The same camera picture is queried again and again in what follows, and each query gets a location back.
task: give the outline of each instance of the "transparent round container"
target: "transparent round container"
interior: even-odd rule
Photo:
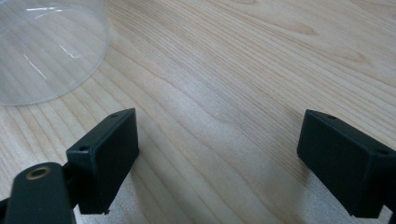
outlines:
[[[108,40],[103,0],[0,0],[0,105],[73,90],[101,63]]]

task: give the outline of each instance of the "wood grain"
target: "wood grain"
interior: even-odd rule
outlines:
[[[304,111],[396,148],[390,0],[106,1],[96,73],[55,100],[0,107],[0,196],[106,115],[135,107],[141,154],[108,216],[78,223],[387,223],[350,217],[299,161]]]

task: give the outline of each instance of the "light brown tabletop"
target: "light brown tabletop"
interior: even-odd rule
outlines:
[[[136,108],[140,155],[107,216],[78,223],[387,223],[350,217],[298,159],[306,109],[396,148],[396,2],[112,0],[85,83],[0,107],[0,197],[108,114]]]

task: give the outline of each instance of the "clear plastic bowl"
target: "clear plastic bowl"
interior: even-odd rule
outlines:
[[[108,40],[103,0],[0,0],[0,105],[73,90],[101,63]]]

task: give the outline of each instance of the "wooden table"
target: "wooden table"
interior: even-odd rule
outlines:
[[[304,111],[396,148],[391,0],[107,0],[111,43],[77,89],[0,107],[0,196],[135,107],[141,154],[108,216],[78,223],[387,223],[350,217],[297,158]]]

